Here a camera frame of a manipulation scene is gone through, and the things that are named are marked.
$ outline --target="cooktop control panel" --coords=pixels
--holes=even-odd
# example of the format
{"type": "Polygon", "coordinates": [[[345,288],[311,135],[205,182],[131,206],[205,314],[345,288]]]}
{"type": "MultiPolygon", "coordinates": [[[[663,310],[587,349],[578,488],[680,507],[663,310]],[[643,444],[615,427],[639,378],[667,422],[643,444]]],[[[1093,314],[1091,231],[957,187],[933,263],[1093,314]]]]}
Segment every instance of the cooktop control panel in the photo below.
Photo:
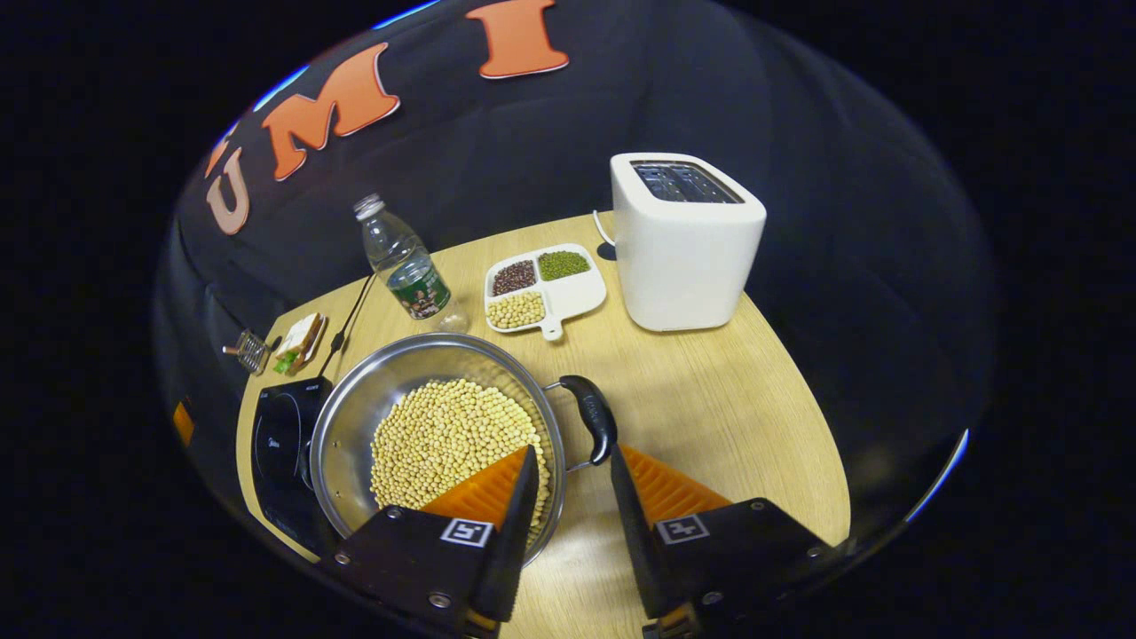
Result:
{"type": "Polygon", "coordinates": [[[317,556],[334,551],[339,534],[311,489],[311,433],[332,392],[318,377],[260,391],[252,426],[252,486],[269,522],[317,556]]]}
{"type": "Polygon", "coordinates": [[[651,193],[669,202],[741,204],[715,176],[688,161],[632,161],[651,193]]]}

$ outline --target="white sectioned tray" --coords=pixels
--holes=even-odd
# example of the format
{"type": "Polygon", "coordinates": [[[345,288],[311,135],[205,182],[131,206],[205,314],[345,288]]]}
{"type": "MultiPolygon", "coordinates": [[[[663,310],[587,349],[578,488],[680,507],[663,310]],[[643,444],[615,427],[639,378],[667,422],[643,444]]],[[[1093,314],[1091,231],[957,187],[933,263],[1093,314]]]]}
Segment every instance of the white sectioned tray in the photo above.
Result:
{"type": "Polygon", "coordinates": [[[583,315],[588,310],[592,310],[603,304],[603,300],[607,297],[608,288],[603,284],[603,276],[600,275],[600,269],[595,267],[595,260],[593,260],[592,256],[588,255],[587,249],[579,244],[557,244],[554,247],[515,255],[508,259],[502,259],[490,267],[488,272],[485,273],[485,323],[490,325],[490,329],[493,329],[499,333],[516,333],[540,326],[541,331],[544,333],[544,339],[556,341],[565,334],[563,326],[561,325],[565,320],[583,315]],[[587,260],[588,269],[583,273],[545,282],[541,279],[541,266],[537,264],[536,258],[546,252],[554,251],[571,251],[584,256],[584,259],[587,260]],[[517,289],[516,291],[509,291],[494,297],[493,279],[496,277],[498,272],[506,266],[524,262],[526,259],[533,263],[533,272],[536,274],[536,283],[532,287],[517,289]],[[517,326],[516,329],[499,329],[490,322],[488,313],[491,301],[498,301],[509,296],[527,293],[529,291],[540,292],[541,298],[544,300],[543,320],[535,324],[526,324],[524,326],[517,326]]]}

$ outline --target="black pot handle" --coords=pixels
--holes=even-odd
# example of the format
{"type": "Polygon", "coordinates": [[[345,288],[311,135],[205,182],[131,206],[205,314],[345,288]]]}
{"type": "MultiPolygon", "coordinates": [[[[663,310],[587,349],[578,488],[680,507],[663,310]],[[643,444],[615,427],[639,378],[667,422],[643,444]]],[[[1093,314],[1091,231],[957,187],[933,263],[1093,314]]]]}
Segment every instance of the black pot handle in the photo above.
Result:
{"type": "Polygon", "coordinates": [[[611,449],[616,446],[618,431],[616,430],[616,417],[611,414],[608,400],[600,392],[599,387],[591,380],[579,375],[563,375],[560,381],[544,387],[545,391],[557,387],[565,387],[576,396],[576,407],[579,409],[579,417],[584,421],[588,432],[592,433],[594,445],[592,456],[587,462],[582,462],[568,468],[573,472],[584,466],[599,466],[611,455],[611,449]]]}

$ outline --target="black induction cooktop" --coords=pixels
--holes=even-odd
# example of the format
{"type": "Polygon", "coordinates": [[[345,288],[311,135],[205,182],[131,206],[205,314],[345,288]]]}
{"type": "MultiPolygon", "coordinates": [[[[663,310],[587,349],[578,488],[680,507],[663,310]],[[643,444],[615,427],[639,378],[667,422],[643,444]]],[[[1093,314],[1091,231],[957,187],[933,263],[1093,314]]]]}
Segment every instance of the black induction cooktop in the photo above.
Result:
{"type": "Polygon", "coordinates": [[[301,380],[260,391],[252,421],[252,486],[265,518],[317,556],[340,541],[308,473],[311,433],[332,382],[301,380]]]}

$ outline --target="green label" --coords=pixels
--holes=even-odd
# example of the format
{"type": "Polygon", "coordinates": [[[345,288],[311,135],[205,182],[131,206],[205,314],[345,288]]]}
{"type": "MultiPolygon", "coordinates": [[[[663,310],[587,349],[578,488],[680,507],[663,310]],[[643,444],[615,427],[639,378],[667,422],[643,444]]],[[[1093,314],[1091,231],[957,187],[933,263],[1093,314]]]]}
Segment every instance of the green label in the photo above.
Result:
{"type": "Polygon", "coordinates": [[[450,301],[450,289],[437,271],[431,268],[425,276],[401,289],[391,289],[402,308],[415,320],[425,320],[445,308],[450,301]]]}

